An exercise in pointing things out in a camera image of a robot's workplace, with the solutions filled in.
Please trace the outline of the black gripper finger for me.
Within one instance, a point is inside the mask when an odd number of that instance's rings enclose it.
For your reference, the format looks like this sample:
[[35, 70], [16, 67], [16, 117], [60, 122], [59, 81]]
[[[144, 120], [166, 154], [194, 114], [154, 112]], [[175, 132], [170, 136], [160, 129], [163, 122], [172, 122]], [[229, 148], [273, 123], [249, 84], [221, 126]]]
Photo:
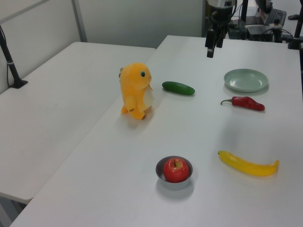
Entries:
[[224, 38], [225, 38], [225, 25], [219, 25], [217, 28], [217, 41], [216, 41], [217, 48], [222, 48]]
[[207, 57], [213, 58], [215, 47], [215, 31], [213, 29], [208, 29], [207, 31], [205, 47], [207, 48]]

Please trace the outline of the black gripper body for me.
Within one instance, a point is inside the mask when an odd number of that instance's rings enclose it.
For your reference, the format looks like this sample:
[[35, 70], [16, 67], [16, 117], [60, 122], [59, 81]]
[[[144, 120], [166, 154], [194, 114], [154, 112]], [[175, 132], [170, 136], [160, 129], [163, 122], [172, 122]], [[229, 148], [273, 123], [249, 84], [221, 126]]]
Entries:
[[227, 32], [228, 24], [231, 21], [233, 8], [210, 8], [209, 30], [215, 32]]

